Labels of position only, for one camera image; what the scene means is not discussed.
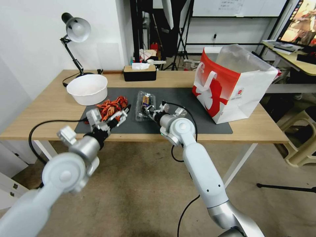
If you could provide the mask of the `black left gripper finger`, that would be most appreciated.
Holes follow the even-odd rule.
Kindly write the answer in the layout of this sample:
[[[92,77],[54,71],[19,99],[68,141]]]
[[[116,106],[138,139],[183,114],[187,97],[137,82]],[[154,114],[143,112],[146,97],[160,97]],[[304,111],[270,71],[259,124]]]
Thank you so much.
[[[123,123],[126,121],[128,113],[130,112],[131,104],[128,104],[126,108],[123,108],[120,111],[115,112],[112,116],[108,117],[106,120],[102,119],[101,121],[110,122],[116,121],[118,123]]]
[[[110,117],[110,129],[119,127],[127,118],[127,113],[115,113]]]

